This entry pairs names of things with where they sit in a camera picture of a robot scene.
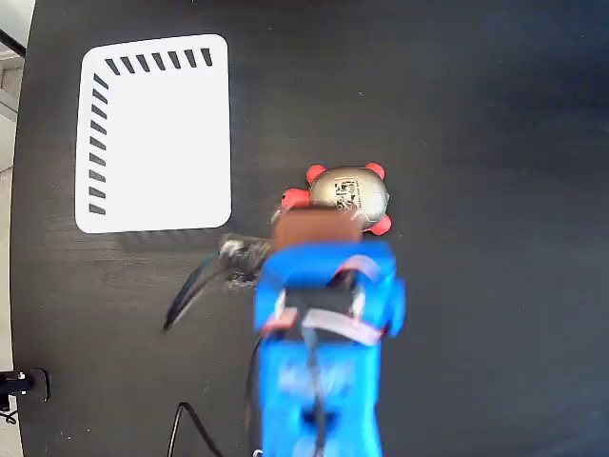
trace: dark wooden surface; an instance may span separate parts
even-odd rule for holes
[[[225,230],[267,234],[310,164],[375,160],[409,285],[405,332],[383,357],[386,455],[609,455],[608,30],[592,1],[38,2],[11,314],[15,364],[50,370],[54,397],[19,403],[26,454],[164,455],[187,400],[228,455],[246,455],[251,292],[215,294],[163,337],[167,304]],[[207,32],[229,49],[229,223],[82,233],[83,55]],[[178,450],[207,455],[188,427]]]

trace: white floor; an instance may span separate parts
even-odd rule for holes
[[[10,184],[12,169],[0,173],[0,371],[12,371],[12,344],[10,343],[9,301],[9,239],[10,239]],[[12,402],[12,409],[17,407]],[[0,457],[21,457],[19,423],[7,424],[0,418]]]

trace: round toy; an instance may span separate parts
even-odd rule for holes
[[[389,193],[383,179],[384,169],[375,163],[337,169],[314,165],[306,173],[309,190],[286,190],[282,207],[327,205],[355,209],[364,218],[364,230],[383,235],[391,228],[391,219],[385,214]]]

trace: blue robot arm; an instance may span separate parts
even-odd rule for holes
[[[255,298],[254,327],[265,333],[290,309],[291,290],[325,289],[345,269],[357,271],[350,311],[338,316],[310,304],[298,322],[324,329],[347,327],[346,335],[364,334],[317,346],[319,385],[324,396],[324,457],[382,456],[375,406],[381,366],[381,335],[395,336],[405,318],[405,285],[396,278],[395,258],[386,243],[315,243],[279,251],[265,263]],[[320,323],[332,317],[331,325]],[[259,352],[259,395],[265,457],[310,457],[319,432],[312,420],[313,379],[304,341],[271,337]]]

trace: black cable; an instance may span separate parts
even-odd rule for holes
[[[190,403],[187,402],[180,403],[175,411],[173,427],[171,428],[171,436],[169,437],[169,446],[167,448],[167,457],[173,457],[173,450],[175,448],[175,437],[178,434],[178,428],[180,426],[180,419],[182,418],[183,411],[186,411],[190,416],[190,419],[192,419],[192,423],[197,428],[197,431],[201,435],[201,438],[203,438],[203,441],[206,442],[209,451],[216,457],[224,457],[224,454],[220,451],[220,449],[218,449],[214,441],[207,433],[206,428],[201,422],[201,419],[199,419],[199,416],[197,416],[197,413],[195,412],[194,408],[190,405]]]
[[[304,343],[308,348],[308,370],[311,375],[311,383],[315,392],[315,428],[317,429],[317,437],[315,438],[315,454],[314,457],[324,456],[325,446],[325,412],[324,412],[324,393],[320,382],[320,367],[317,362],[317,333],[313,328],[304,328],[301,326]]]
[[[182,315],[184,314],[184,311],[186,310],[186,308],[188,308],[188,306],[192,302],[192,299],[195,298],[194,293],[196,293],[197,290],[195,290],[195,292],[193,292],[193,294],[190,294],[190,296],[187,298],[188,292],[190,291],[192,286],[197,282],[197,279],[199,279],[199,276],[201,276],[201,274],[203,273],[203,270],[217,258],[218,258],[218,252],[211,254],[203,262],[201,262],[201,264],[199,264],[199,266],[197,268],[195,268],[188,275],[186,281],[180,288],[180,291],[175,296],[175,298],[173,299],[173,302],[171,303],[171,306],[167,310],[165,323],[163,324],[163,331],[169,331],[171,329],[171,327],[173,326],[173,324],[175,324],[175,322],[180,317],[182,317]],[[210,279],[212,279],[212,278],[209,278],[204,284],[208,284]]]
[[[0,417],[4,417],[4,420],[10,426],[14,426],[17,424],[17,420],[13,417],[17,413],[17,410],[10,412],[9,414],[5,414],[4,412],[0,412]]]
[[[247,432],[247,446],[249,447],[249,451],[252,452],[255,448],[254,445],[254,435],[253,428],[251,426],[252,416],[255,414],[256,405],[254,405],[254,396],[253,396],[253,385],[254,385],[254,368],[256,367],[256,354],[258,354],[258,349],[260,348],[260,344],[263,342],[265,337],[263,335],[258,335],[256,339],[256,343],[254,343],[254,347],[251,350],[251,355],[249,356],[249,362],[247,364],[247,376],[246,376],[246,432]]]
[[[2,29],[0,29],[0,43],[21,57],[26,56],[26,48]]]

